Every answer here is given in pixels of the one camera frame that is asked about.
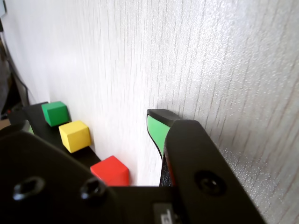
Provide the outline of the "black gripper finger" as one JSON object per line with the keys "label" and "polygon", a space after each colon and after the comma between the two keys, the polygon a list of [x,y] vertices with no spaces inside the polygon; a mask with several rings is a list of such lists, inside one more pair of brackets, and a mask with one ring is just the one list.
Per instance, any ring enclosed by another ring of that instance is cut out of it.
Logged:
{"label": "black gripper finger", "polygon": [[22,125],[0,132],[3,224],[121,224],[115,194],[90,171]]}
{"label": "black gripper finger", "polygon": [[182,119],[166,109],[148,109],[147,131],[178,191],[178,216],[183,223],[264,223],[198,121]]}

